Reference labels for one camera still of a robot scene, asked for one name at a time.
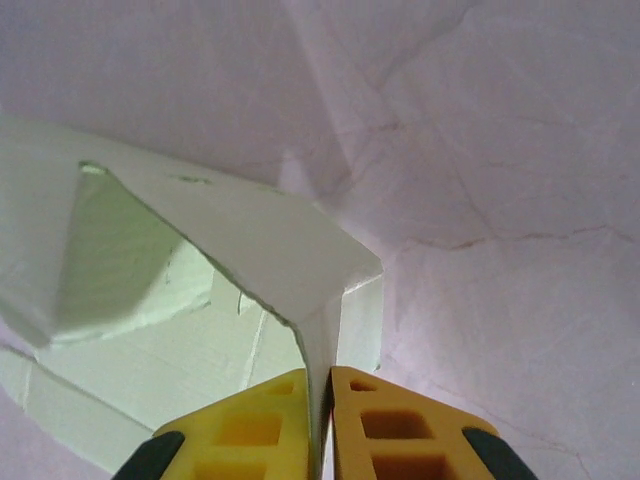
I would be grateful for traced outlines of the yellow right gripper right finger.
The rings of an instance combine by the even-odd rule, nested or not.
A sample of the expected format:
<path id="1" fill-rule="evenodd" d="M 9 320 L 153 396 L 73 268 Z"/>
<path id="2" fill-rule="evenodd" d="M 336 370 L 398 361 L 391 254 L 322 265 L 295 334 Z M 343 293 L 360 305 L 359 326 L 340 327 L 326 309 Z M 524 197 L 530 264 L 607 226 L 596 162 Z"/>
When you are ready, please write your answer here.
<path id="1" fill-rule="evenodd" d="M 534 479 L 486 420 L 347 366 L 330 374 L 336 479 Z"/>

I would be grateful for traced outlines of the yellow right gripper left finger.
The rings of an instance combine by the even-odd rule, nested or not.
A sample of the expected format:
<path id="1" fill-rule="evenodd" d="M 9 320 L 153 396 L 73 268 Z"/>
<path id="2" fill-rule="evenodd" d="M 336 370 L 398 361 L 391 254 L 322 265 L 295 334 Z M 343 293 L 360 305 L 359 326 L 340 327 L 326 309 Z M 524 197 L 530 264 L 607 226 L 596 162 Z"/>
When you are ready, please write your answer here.
<path id="1" fill-rule="evenodd" d="M 309 479 L 306 371 L 292 370 L 166 423 L 114 477 Z"/>

